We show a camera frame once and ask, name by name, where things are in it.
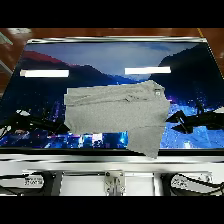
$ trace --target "sky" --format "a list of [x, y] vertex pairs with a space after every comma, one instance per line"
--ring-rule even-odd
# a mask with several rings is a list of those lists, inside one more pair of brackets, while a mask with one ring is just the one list
[[[25, 50], [46, 54], [69, 64], [91, 65], [105, 74], [127, 77], [125, 68], [156, 67], [166, 56], [196, 45], [175, 42], [57, 43], [30, 44]], [[149, 78], [150, 74], [131, 76], [140, 80]]]

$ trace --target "white bar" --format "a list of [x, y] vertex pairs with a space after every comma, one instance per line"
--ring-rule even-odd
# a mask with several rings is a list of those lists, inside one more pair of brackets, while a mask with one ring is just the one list
[[125, 75], [171, 73], [170, 67], [125, 68]]
[[69, 70], [21, 70], [20, 76], [25, 76], [29, 78], [67, 78], [69, 76]]

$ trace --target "cityscape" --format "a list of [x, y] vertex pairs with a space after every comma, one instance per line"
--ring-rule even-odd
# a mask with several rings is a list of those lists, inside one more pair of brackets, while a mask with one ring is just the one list
[[[116, 45], [116, 43], [108, 44], [111, 48]], [[99, 66], [94, 61], [93, 67], [89, 61], [85, 62], [85, 57], [82, 64], [76, 62], [76, 58], [73, 63], [63, 61], [63, 56], [59, 59], [53, 55], [52, 44], [45, 44], [44, 48], [41, 46], [42, 44], [28, 44], [2, 98], [0, 122], [8, 119], [16, 110], [24, 110], [32, 116], [40, 118], [44, 115], [47, 120], [52, 122], [64, 122], [66, 110], [64, 94], [67, 93], [67, 88], [134, 84], [147, 80], [154, 80], [165, 87], [166, 98], [170, 101], [168, 117], [179, 110], [183, 110], [187, 116], [196, 114], [196, 102], [200, 102], [205, 111], [224, 106], [223, 79], [215, 61], [210, 56], [207, 44], [184, 43], [183, 46], [178, 45], [178, 47], [175, 45], [173, 47], [176, 49], [175, 52], [172, 51], [172, 44], [175, 45], [175, 43], [169, 43], [166, 46], [166, 43], [163, 43], [161, 47], [156, 42], [134, 45], [134, 49], [147, 47], [147, 52], [149, 50], [149, 56], [151, 55], [148, 59], [149, 64], [150, 59], [152, 58], [153, 61], [153, 57], [156, 57], [150, 53], [150, 49], [157, 48], [157, 58], [162, 58], [162, 60], [154, 62], [150, 66], [170, 66], [171, 68], [170, 74], [150, 74], [147, 77], [139, 76], [138, 78], [120, 74], [120, 68], [109, 72], [110, 67], [100, 67], [100, 61], [98, 62]], [[49, 54], [40, 52], [38, 49], [41, 48], [46, 52], [49, 50]], [[63, 54], [72, 55], [69, 48], [65, 49], [68, 50], [62, 52]], [[26, 78], [20, 76], [21, 69], [68, 69], [69, 77], [66, 79]], [[224, 147], [223, 130], [207, 130], [206, 127], [196, 127], [192, 134], [183, 134], [172, 129], [175, 125], [166, 123], [160, 148], [211, 149]], [[84, 135], [68, 132], [50, 135], [47, 130], [36, 129], [31, 132], [17, 130], [15, 133], [9, 132], [2, 137], [0, 146], [74, 150], [82, 148], [126, 149], [128, 148], [128, 132], [86, 133]]]

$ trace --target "cloth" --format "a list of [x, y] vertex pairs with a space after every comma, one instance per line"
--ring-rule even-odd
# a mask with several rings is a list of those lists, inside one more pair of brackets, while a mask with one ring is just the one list
[[128, 131], [128, 149], [155, 158], [169, 101], [154, 81], [68, 89], [65, 124], [74, 134]]

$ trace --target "metal bracket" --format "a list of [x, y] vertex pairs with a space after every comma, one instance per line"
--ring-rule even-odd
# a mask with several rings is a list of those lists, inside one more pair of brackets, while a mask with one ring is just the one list
[[123, 196], [125, 193], [125, 173], [122, 170], [105, 173], [105, 191], [107, 196]]

